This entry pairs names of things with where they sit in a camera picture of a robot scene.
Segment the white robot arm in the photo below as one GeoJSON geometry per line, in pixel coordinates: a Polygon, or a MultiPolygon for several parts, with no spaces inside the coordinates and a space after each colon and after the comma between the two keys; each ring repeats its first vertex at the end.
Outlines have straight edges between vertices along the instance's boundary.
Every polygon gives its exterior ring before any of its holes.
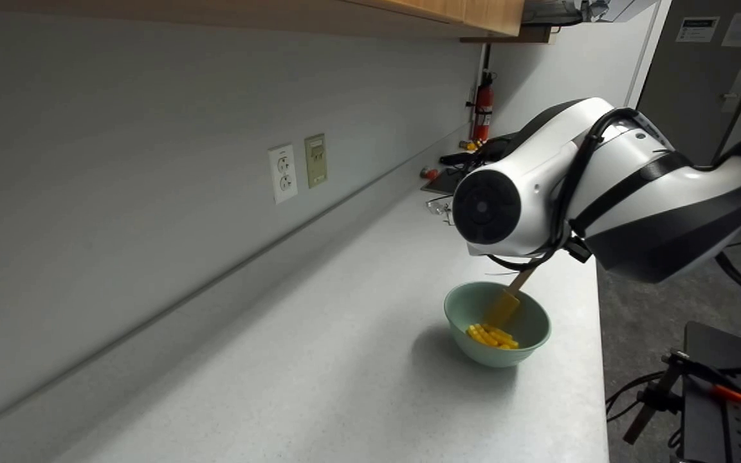
{"type": "Polygon", "coordinates": [[[488,148],[452,189],[452,227],[475,255],[535,268],[566,250],[661,283],[741,230],[741,142],[697,166],[639,110],[576,97],[488,148]]]}

